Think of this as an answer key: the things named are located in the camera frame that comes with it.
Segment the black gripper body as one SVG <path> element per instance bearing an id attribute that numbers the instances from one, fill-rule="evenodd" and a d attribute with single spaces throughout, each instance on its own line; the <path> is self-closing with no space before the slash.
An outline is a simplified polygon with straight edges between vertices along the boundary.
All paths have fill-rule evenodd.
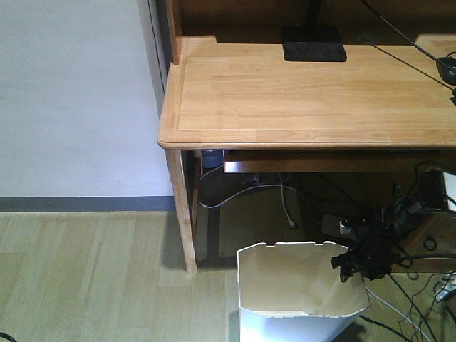
<path id="1" fill-rule="evenodd" d="M 347 282 L 357 273 L 370 280 L 382 279 L 391 273 L 394 259 L 398 256 L 393 252 L 396 243 L 393 239 L 369 235 L 346 253 L 333 256 L 331 266 L 339 268 L 342 282 Z"/>

